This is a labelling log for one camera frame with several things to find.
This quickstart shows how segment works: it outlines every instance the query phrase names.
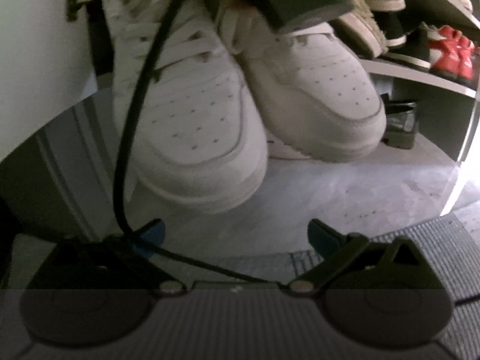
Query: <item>concrete floor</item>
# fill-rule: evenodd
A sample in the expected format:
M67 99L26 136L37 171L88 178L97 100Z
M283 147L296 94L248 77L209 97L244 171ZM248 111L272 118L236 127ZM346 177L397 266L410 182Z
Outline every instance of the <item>concrete floor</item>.
M218 215L186 211L138 186L127 206L133 226L166 222L168 250L195 258L304 251L307 224L319 218L337 230L370 237L434 218L458 179L455 163L422 135L411 151L381 145L350 164L271 160L260 190ZM471 187L467 205L480 196ZM118 232L116 224L112 232Z

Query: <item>door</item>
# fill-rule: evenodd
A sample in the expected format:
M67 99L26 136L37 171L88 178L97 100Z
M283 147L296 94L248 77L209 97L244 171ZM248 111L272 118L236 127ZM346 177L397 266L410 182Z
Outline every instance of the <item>door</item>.
M97 91L86 10L66 0L0 0L0 161Z

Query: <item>metal screw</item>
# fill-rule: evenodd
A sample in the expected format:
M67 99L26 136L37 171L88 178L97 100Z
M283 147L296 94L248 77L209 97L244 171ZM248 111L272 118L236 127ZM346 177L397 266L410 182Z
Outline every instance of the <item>metal screw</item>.
M310 281L296 280L290 284L290 289L298 294L306 294L315 290L315 286Z
M240 291L243 291L243 287L242 286L235 286L235 287L231 288L230 291L233 292L234 294L238 294Z
M182 283L175 280L167 280L160 284L160 291L166 295L175 295L183 291Z

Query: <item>gray mat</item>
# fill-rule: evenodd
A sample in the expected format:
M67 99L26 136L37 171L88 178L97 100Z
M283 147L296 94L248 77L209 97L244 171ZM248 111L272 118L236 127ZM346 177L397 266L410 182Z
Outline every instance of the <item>gray mat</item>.
M375 237L391 242L400 235L412 239L454 301L480 294L480 249L454 214ZM195 280L227 280L225 276L154 258L163 269L187 285ZM210 259L208 262L243 274L287 283L322 261L314 251L253 258ZM456 307L440 343L461 360L480 359L480 302Z

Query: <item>wire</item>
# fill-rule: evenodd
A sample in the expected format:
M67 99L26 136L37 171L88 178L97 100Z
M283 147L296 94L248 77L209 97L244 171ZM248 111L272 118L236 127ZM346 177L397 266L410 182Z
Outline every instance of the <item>wire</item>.
M126 235L126 237L143 249L154 252L171 260L179 261L181 263L189 264L191 266L196 266L198 268L214 271L225 276L230 276L232 278L254 283L266 282L266 280L258 279L244 274L239 274L228 269L210 265L206 262L191 259L189 257L185 257L180 254L169 252L168 250L157 247L156 245L147 242L140 237L139 233L141 234L141 230L145 228L145 226L140 230L134 231L130 227L125 215L125 177L127 174L128 162L130 160L131 147L134 142L135 132L137 130L138 121L143 108L143 102L145 100L145 96L150 85L150 80L152 79L155 70L155 65L168 38L173 21L177 16L177 12L182 7L184 1L185 0L171 0L170 5L162 18L160 28L158 29L158 32L155 36L152 47L145 59L145 63L138 78L135 91L133 93L133 98L128 110L127 118L125 120L125 127L123 129L120 141L117 164L115 167L115 177L113 181L113 210L115 212L115 219L117 220L118 226ZM162 70L158 72L158 80L161 77L161 74ZM153 220L149 223L149 225L158 221L160 221L160 219Z
M460 306L465 306L466 304L475 303L475 302L480 302L480 294L473 295L469 298L457 300L455 301L454 305L455 307L460 307Z

